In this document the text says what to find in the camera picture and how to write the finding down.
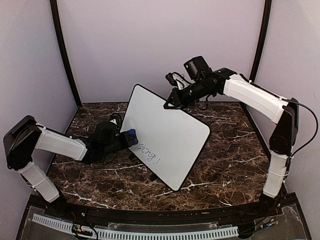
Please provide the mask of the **white whiteboard black frame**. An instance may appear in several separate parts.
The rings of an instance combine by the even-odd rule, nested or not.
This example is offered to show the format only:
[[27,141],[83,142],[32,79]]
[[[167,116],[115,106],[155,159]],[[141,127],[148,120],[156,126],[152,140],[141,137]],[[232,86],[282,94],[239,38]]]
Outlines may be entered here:
[[136,84],[123,117],[122,131],[136,131],[138,143],[129,150],[171,190],[178,191],[211,130],[183,110],[164,109],[165,102]]

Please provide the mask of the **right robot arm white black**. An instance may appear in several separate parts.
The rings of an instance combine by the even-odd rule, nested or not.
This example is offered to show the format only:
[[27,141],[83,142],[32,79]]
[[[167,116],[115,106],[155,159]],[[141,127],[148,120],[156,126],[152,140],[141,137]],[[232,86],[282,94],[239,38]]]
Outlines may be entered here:
[[184,109],[203,97],[225,95],[252,107],[275,123],[269,139],[271,159],[262,191],[263,195],[275,198],[289,174],[299,125],[298,101],[278,96],[231,69],[212,70],[202,56],[185,62],[184,68],[190,81],[177,72],[165,76],[173,86],[163,106],[165,109]]

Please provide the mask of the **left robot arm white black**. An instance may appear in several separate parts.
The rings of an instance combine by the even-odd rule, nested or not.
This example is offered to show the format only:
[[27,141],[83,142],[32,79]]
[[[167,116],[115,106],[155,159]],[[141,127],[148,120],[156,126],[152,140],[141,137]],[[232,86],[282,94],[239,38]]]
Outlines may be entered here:
[[3,137],[7,167],[18,172],[60,218],[67,218],[70,206],[63,194],[35,163],[35,150],[66,156],[75,161],[93,164],[107,156],[138,144],[135,129],[121,132],[122,120],[112,114],[110,120],[95,127],[89,137],[73,138],[39,124],[31,115],[25,116]]

